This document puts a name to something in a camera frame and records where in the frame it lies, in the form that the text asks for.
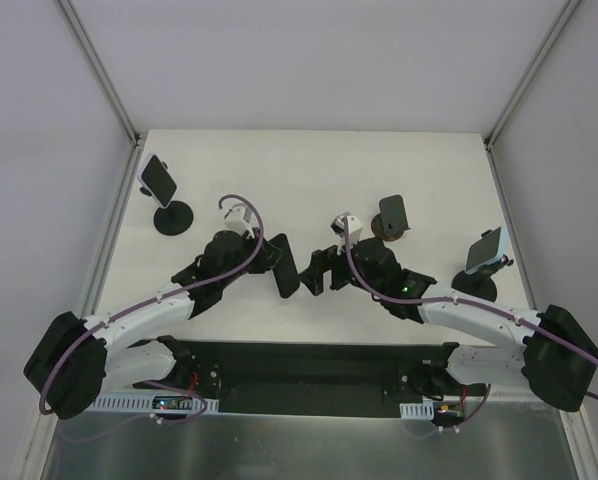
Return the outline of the black smartphone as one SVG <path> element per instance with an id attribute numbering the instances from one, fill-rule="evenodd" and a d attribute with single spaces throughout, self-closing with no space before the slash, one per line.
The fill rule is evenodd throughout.
<path id="1" fill-rule="evenodd" d="M 288 237 L 280 233 L 270 243 L 281 251 L 281 256 L 273 267 L 273 276 L 278 293 L 282 299 L 290 298 L 300 287 L 300 277 Z"/>

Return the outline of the brown-base black phone stand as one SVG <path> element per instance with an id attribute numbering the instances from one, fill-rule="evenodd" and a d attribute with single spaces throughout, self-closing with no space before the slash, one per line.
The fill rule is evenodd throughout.
<path id="1" fill-rule="evenodd" d="M 391 242 L 400 239 L 410 229 L 403 197 L 390 195 L 379 200 L 379 213 L 371 220 L 375 237 Z"/>

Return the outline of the black round-base phone stand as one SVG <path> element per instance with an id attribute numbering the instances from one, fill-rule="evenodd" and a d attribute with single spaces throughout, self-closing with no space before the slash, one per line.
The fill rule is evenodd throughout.
<path id="1" fill-rule="evenodd" d="M 141 184 L 140 192 L 152 198 L 150 193 Z M 157 209 L 153 215 L 153 225 L 157 232 L 169 237 L 184 233 L 190 228 L 193 221 L 194 213 L 191 207 L 183 201 L 176 200 L 175 196 L 167 208 L 160 208 L 157 204 Z"/>

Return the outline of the lavender case smartphone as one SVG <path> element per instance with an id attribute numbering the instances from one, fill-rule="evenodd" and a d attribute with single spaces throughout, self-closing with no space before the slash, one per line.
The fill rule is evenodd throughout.
<path id="1" fill-rule="evenodd" d="M 177 185 L 156 154 L 149 154 L 144 159 L 136 178 L 160 208 L 169 206 L 177 191 Z"/>

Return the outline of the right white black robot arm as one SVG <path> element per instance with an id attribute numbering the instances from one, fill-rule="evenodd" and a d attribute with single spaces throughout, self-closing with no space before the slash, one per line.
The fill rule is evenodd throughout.
<path id="1" fill-rule="evenodd" d="M 483 347 L 457 346 L 429 369 L 436 392 L 452 394 L 463 384 L 518 385 L 559 410 L 580 409 L 597 369 L 598 347 L 565 308 L 509 308 L 467 295 L 403 268 L 377 238 L 314 251 L 299 278 L 318 296 L 326 273 L 331 289 L 361 288 L 399 319 L 485 341 Z"/>

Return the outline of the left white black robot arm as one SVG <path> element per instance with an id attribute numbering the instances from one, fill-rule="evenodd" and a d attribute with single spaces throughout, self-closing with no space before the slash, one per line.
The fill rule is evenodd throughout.
<path id="1" fill-rule="evenodd" d="M 288 238 L 260 231 L 216 233 L 191 264 L 153 295 L 117 311 L 85 318 L 66 311 L 55 317 L 24 366 L 39 393 L 43 415 L 71 419 L 103 392 L 137 383 L 162 382 L 178 389 L 189 380 L 192 358 L 172 337 L 157 333 L 208 311 L 240 277 L 271 272 L 279 293 L 297 289 Z"/>

